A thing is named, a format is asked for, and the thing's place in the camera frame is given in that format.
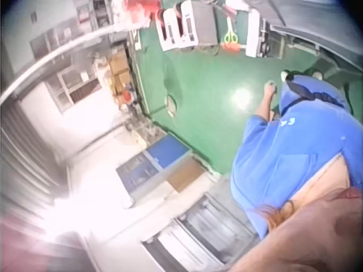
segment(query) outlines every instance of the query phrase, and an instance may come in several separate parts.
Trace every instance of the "red object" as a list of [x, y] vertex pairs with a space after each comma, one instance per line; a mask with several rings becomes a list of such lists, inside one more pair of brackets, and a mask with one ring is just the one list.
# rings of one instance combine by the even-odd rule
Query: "red object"
[[123, 91], [123, 97], [124, 97], [126, 103], [130, 103], [131, 102], [132, 97], [131, 97], [131, 94], [130, 94], [129, 91], [124, 90]]
[[242, 48], [244, 48], [241, 44], [235, 44], [231, 42], [222, 42], [221, 46], [224, 50], [238, 53]]
[[156, 13], [160, 9], [159, 0], [125, 0], [125, 7], [129, 11], [139, 9], [140, 5], [144, 8], [145, 13]]

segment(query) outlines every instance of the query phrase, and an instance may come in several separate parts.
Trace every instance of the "metal pole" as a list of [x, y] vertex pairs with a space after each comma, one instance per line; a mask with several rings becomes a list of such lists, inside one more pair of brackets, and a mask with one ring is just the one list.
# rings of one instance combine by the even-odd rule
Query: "metal pole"
[[0, 106], [4, 103], [4, 101], [9, 98], [9, 96], [28, 78], [36, 72], [39, 68], [45, 65], [47, 62], [55, 59], [59, 55], [67, 52], [70, 49], [75, 48], [78, 45], [81, 45], [85, 42], [91, 41], [94, 38], [101, 37], [112, 32], [119, 32], [119, 31], [128, 31], [127, 29], [120, 29], [119, 26], [110, 25], [108, 27], [103, 27], [93, 31], [91, 33], [85, 34], [69, 43], [57, 48], [56, 50], [50, 52], [48, 55], [37, 61], [33, 66], [31, 66], [28, 70], [26, 70], [20, 77], [18, 77], [6, 91], [0, 96]]

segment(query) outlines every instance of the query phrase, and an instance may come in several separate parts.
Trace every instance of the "blue shirt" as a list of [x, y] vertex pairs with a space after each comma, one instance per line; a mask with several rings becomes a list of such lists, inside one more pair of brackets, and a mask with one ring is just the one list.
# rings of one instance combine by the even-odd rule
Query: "blue shirt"
[[[267, 222], [256, 209], [263, 204], [281, 208], [338, 153], [347, 162], [351, 185], [362, 188], [363, 126], [347, 110], [343, 94], [308, 76], [295, 76], [293, 82], [311, 92], [326, 92], [345, 108], [321, 100], [303, 101], [280, 120], [267, 122], [252, 116], [247, 121], [233, 162], [231, 192], [261, 239]], [[280, 112], [298, 97], [285, 83]]]

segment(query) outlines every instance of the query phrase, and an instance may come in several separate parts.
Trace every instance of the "cardboard box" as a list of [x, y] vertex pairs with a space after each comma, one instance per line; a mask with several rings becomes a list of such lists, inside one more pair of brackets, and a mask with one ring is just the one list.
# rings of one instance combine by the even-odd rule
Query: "cardboard box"
[[128, 69], [123, 71], [122, 73], [119, 73], [118, 77], [123, 86], [131, 82], [130, 71]]
[[204, 168], [193, 158], [188, 159], [167, 178], [169, 184], [180, 193], [204, 173]]
[[126, 69], [129, 69], [129, 62], [126, 56], [126, 52], [120, 51], [116, 55], [113, 55], [109, 61], [112, 74], [116, 75]]

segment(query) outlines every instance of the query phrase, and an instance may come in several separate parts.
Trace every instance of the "skin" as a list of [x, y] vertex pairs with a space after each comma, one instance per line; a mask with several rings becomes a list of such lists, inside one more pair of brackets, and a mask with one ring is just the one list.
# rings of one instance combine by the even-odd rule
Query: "skin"
[[271, 102], [276, 92], [277, 92], [276, 85], [273, 82], [267, 82], [265, 84], [264, 96], [255, 114], [262, 117], [266, 121], [270, 121]]
[[230, 271], [354, 271], [362, 237], [361, 194], [338, 189], [300, 208]]

